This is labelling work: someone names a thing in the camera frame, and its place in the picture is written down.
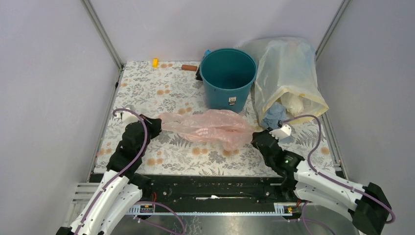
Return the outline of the pink plastic trash bag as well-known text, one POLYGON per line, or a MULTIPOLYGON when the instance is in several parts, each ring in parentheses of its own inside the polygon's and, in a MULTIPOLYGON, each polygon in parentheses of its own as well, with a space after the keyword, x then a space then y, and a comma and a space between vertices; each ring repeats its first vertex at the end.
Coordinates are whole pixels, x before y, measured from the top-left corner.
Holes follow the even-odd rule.
POLYGON ((180 115, 162 113, 161 128, 190 142, 220 144, 226 151, 234 151, 252 141, 252 134, 261 131, 230 110, 207 110, 202 114, 180 115))

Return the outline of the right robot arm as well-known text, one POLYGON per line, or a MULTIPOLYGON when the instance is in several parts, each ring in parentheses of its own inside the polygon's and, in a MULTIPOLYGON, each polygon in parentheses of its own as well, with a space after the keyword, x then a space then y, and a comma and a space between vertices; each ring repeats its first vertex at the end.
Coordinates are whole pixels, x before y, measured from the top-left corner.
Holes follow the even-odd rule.
POLYGON ((282 149, 278 138, 265 130, 252 134, 251 144, 265 165, 283 177, 280 194, 288 202, 296 198, 330 209, 352 222, 366 235, 379 235, 391 222, 392 207, 380 186, 364 186, 333 174, 324 174, 301 155, 282 149))

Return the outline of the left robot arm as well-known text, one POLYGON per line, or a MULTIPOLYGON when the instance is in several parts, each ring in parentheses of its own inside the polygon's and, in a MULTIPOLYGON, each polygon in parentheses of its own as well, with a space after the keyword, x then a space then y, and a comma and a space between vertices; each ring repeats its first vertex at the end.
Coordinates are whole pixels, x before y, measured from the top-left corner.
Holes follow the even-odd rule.
POLYGON ((109 235, 137 201, 151 197, 151 180, 136 171, 151 139, 162 131, 161 119, 134 116, 125 127, 97 190, 78 217, 59 235, 109 235))

